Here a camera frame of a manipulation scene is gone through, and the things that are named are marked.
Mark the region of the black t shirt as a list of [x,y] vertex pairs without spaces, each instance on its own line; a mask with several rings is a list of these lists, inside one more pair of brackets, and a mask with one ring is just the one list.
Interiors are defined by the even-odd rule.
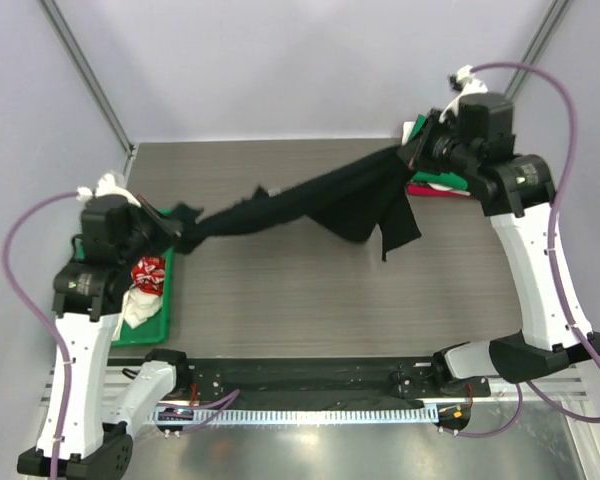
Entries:
[[258,187],[251,197],[205,218],[200,209],[179,203],[169,214],[182,225],[175,251],[189,254],[211,237],[254,234],[307,217],[352,243],[366,242],[379,228],[385,259],[421,237],[405,191],[413,172],[397,151],[381,149],[276,194]]

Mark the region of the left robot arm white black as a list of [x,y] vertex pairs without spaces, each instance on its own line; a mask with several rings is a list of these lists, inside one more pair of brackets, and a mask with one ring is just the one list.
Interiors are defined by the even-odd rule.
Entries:
[[103,405],[132,269],[146,256],[166,253],[182,227],[131,194],[114,173],[71,195],[83,204],[81,231],[53,281],[55,318],[39,316],[57,348],[50,402],[36,444],[19,455],[17,471],[47,479],[120,479],[135,436],[160,401],[183,398],[193,385],[185,353],[154,349],[114,405]]

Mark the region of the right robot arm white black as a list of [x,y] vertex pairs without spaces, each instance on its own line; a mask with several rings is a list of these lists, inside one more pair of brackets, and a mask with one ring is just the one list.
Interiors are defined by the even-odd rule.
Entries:
[[456,97],[405,135],[399,158],[417,173],[464,179],[496,232],[514,280],[522,327],[512,335],[448,347],[432,357],[433,388],[453,395],[467,379],[518,384],[600,358],[600,332],[580,308],[562,249],[560,195],[547,162],[518,154],[514,104],[466,65],[449,83]]

